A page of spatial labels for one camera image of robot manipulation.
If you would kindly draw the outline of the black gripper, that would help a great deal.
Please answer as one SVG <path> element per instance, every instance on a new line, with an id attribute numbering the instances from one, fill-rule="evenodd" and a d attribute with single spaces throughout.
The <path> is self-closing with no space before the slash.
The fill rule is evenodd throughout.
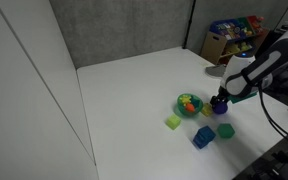
<path id="1" fill-rule="evenodd" d="M 227 90 L 225 88 L 223 88 L 222 86 L 220 86 L 218 89 L 218 94 L 211 98 L 210 104 L 212 106 L 215 106 L 221 102 L 227 103 L 229 101 L 229 99 L 228 99 L 229 96 L 230 96 L 230 94 L 227 92 Z"/>

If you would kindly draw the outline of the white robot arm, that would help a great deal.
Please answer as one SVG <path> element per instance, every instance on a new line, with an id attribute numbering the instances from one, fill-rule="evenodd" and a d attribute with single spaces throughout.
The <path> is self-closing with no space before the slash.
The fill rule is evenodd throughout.
<path id="1" fill-rule="evenodd" d="M 227 103 L 229 97 L 246 98 L 265 88 L 272 73 L 288 65 L 288 30 L 258 57 L 248 53 L 233 55 L 221 77 L 218 94 L 210 100 L 212 106 Z"/>

